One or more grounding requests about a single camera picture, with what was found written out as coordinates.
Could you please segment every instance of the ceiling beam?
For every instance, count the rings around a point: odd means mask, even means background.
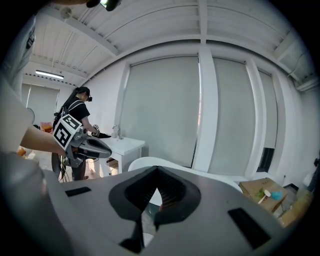
[[[287,56],[290,51],[295,47],[298,42],[298,38],[294,31],[290,31],[289,34],[286,35],[285,39],[279,44],[279,46],[273,51],[273,56],[281,61],[285,56]]]
[[[199,12],[199,25],[201,44],[206,44],[207,32],[208,32],[208,3],[207,0],[198,0],[198,12]]]
[[[58,82],[50,78],[42,78],[36,75],[28,75],[28,74],[23,74],[22,83],[27,85],[44,86],[44,87],[57,89],[57,90],[61,88],[71,88],[71,89],[75,88],[74,85],[71,85],[68,83]]]
[[[82,35],[87,39],[90,39],[96,45],[101,46],[109,55],[113,57],[119,54],[117,48],[105,40],[101,35],[73,17],[64,20],[60,15],[60,11],[57,9],[46,7],[39,11],[38,15],[53,18],[61,23],[65,23],[68,29],[78,35]]]
[[[105,67],[107,67],[108,65],[110,65],[111,63],[129,55],[132,54],[136,51],[139,51],[141,49],[150,47],[150,46],[155,46],[155,45],[159,45],[159,44],[163,44],[163,43],[167,43],[167,42],[174,42],[174,41],[181,41],[181,40],[199,40],[200,39],[200,35],[199,34],[177,34],[177,35],[170,35],[170,36],[165,36],[165,37],[160,37],[160,38],[156,38],[153,40],[147,40],[141,44],[138,44],[137,46],[132,47],[131,49],[122,52],[121,54],[119,54],[117,57],[108,59],[106,62],[103,62],[99,65],[97,65],[93,71],[91,73],[89,73],[88,78],[84,79],[80,82],[80,84],[78,86],[82,86],[83,84],[85,84],[88,80],[90,80],[96,73],[98,73],[99,71],[101,71],[102,69],[104,69]]]
[[[287,65],[283,64],[280,60],[276,59],[272,52],[265,51],[264,49],[262,49],[261,47],[255,44],[243,42],[242,40],[239,40],[239,39],[233,39],[230,37],[222,37],[217,35],[208,35],[207,39],[211,41],[228,43],[231,45],[240,46],[242,48],[248,49],[270,60],[271,62],[273,62],[280,68],[282,68],[284,71],[286,71],[288,74],[292,72],[292,70]],[[291,76],[293,77],[293,79],[301,83],[301,79],[298,76],[296,76],[294,73],[292,73]]]
[[[320,79],[318,76],[316,76],[304,82],[303,84],[297,86],[296,89],[299,90],[300,92],[305,92],[307,90],[318,87],[319,84],[320,84]]]
[[[31,55],[29,62],[34,63],[34,64],[38,64],[41,66],[45,66],[48,68],[53,67],[55,69],[58,69],[58,70],[65,72],[65,73],[68,73],[69,75],[76,76],[78,78],[82,78],[82,79],[88,78],[88,74],[83,71],[76,70],[75,68],[73,68],[71,66],[67,66],[67,65],[64,65],[59,62],[53,62],[53,66],[52,66],[52,60],[47,59],[47,58],[43,58],[43,57],[39,57],[36,55]]]

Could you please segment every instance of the fluorescent light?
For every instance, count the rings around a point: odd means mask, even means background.
[[[104,6],[104,8],[107,7],[107,2],[108,2],[108,0],[100,0],[100,4],[102,4]]]
[[[47,76],[47,77],[64,79],[64,76],[62,76],[62,75],[52,74],[52,73],[45,72],[45,71],[36,70],[35,73],[38,74],[38,75],[44,75],[44,76]]]

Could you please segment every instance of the box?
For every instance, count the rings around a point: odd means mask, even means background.
[[[244,181],[239,183],[243,194],[258,203],[259,200],[265,195],[264,190],[268,190],[270,193],[274,191],[282,191],[282,198],[280,200],[274,200],[271,197],[265,197],[260,206],[266,209],[270,213],[274,213],[275,210],[281,205],[282,201],[286,198],[288,191],[274,182],[270,178],[261,178],[251,181]]]
[[[303,191],[297,201],[291,205],[290,209],[278,218],[282,227],[285,228],[291,223],[301,219],[308,210],[313,198],[314,196],[310,191]]]

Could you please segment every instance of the white ceiling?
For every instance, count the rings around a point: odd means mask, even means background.
[[[290,23],[260,0],[122,0],[114,11],[102,5],[51,4],[36,17],[35,45],[24,73],[61,74],[63,86],[81,86],[112,62],[144,47],[179,40],[219,41],[254,51],[303,82],[314,72]]]

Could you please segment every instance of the black strip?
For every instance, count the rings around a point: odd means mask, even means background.
[[[77,195],[80,195],[80,194],[83,194],[83,193],[86,193],[89,191],[91,191],[91,189],[88,188],[87,186],[84,186],[84,187],[79,187],[76,189],[67,190],[67,191],[65,191],[65,193],[68,197],[73,197],[73,196],[77,196]]]
[[[187,168],[192,168],[192,166],[194,165],[194,159],[195,159],[195,155],[196,155],[196,149],[197,149],[197,142],[198,142],[198,131],[197,131],[197,137],[195,139],[195,145],[194,145],[194,151],[193,151],[193,155],[192,155],[192,160],[191,160],[191,166],[187,167]]]
[[[270,236],[242,208],[229,210],[228,214],[253,249],[260,247],[270,239]]]
[[[111,161],[113,161],[114,159],[113,158],[109,158],[107,161],[106,161],[106,163],[110,163]]]
[[[292,183],[290,183],[289,185],[284,186],[283,188],[286,189],[286,188],[288,188],[288,187],[291,187],[291,188],[293,188],[293,189],[296,190],[296,191],[298,191],[298,189],[299,189],[295,184],[292,184]]]

